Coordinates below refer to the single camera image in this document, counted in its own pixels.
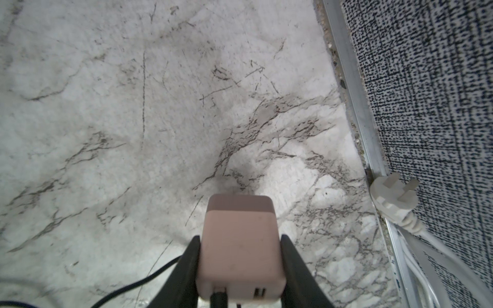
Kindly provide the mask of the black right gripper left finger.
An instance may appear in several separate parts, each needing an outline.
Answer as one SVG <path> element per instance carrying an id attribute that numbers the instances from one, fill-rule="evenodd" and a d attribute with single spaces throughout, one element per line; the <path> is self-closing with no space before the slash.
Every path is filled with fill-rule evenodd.
<path id="1" fill-rule="evenodd" d="M 179 258 L 163 288 L 147 308 L 195 308 L 198 305 L 196 273 L 200 255 L 200 236 L 195 236 Z"/>

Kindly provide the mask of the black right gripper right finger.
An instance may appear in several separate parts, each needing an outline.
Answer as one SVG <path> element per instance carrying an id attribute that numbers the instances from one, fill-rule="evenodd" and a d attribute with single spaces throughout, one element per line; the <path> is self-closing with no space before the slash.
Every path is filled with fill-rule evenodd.
<path id="1" fill-rule="evenodd" d="M 281 236 L 282 264 L 286 287 L 281 295 L 284 308 L 334 308 L 317 284 L 291 239 Z"/>

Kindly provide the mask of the pink charger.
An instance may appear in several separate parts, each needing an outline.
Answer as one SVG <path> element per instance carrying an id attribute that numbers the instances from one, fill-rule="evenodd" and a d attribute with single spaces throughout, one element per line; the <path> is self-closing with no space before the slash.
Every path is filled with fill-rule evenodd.
<path id="1" fill-rule="evenodd" d="M 196 287 L 205 301 L 226 293 L 237 304 L 271 303 L 286 287 L 273 201 L 268 196 L 210 197 Z"/>

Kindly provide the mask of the aluminium right side rail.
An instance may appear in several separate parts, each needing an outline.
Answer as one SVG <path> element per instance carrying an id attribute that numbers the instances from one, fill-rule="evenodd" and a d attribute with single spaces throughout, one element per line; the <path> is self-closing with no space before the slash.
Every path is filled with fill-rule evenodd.
<path id="1" fill-rule="evenodd" d="M 388 173 L 380 138 L 369 105 L 367 92 L 359 71 L 358 60 L 351 41 L 341 1 L 323 1 L 333 49 L 336 50 L 339 78 L 345 81 L 345 95 L 350 119 L 353 121 L 360 140 L 362 157 L 368 182 Z M 403 307 L 421 307 L 417 283 L 408 269 L 397 227 L 377 214 L 389 254 L 390 265 Z"/>

